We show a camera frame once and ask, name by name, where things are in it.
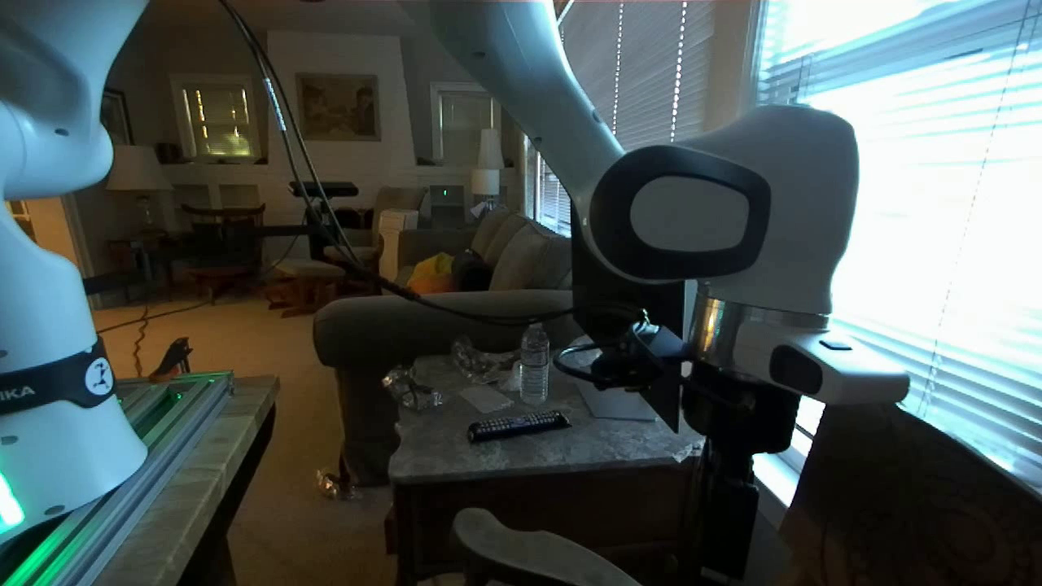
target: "framed painting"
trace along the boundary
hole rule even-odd
[[[301,76],[297,87],[305,139],[380,139],[376,76]]]
[[[100,96],[100,124],[113,143],[134,143],[126,96],[119,87],[103,87]]]

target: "remote control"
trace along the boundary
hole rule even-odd
[[[514,415],[514,416],[485,416],[467,426],[468,443],[493,443],[508,436],[528,436],[545,431],[570,426],[565,415]]]

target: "plastic bottle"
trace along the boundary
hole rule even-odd
[[[539,408],[546,400],[552,390],[552,335],[545,322],[535,322],[520,335],[520,400]]]

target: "sofa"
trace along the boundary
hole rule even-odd
[[[313,344],[327,368],[336,373],[343,411],[338,476],[351,485],[388,483],[388,459],[396,450],[396,403],[380,377],[412,365],[416,355],[446,355],[452,340],[467,335],[485,352],[518,344],[528,315],[546,315],[557,344],[575,335],[570,311],[570,240],[535,226],[520,213],[499,208],[473,226],[468,237],[442,246],[437,254],[478,260],[490,267],[485,286],[421,296],[429,311],[405,296],[343,296],[327,304],[313,318]],[[518,315],[513,325],[468,318]]]

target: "green light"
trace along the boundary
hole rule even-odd
[[[25,511],[21,500],[14,500],[6,476],[0,471],[0,533],[21,527],[25,520]]]

